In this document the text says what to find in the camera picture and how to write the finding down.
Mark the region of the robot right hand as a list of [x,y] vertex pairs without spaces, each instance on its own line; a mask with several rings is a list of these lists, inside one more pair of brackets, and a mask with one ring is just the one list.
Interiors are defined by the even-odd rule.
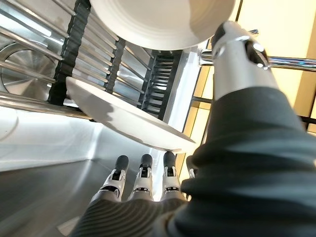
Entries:
[[280,91],[264,48],[233,21],[212,40],[213,103],[206,142],[192,156],[193,178],[164,200],[137,188],[117,199],[108,180],[73,237],[313,237],[316,139]]

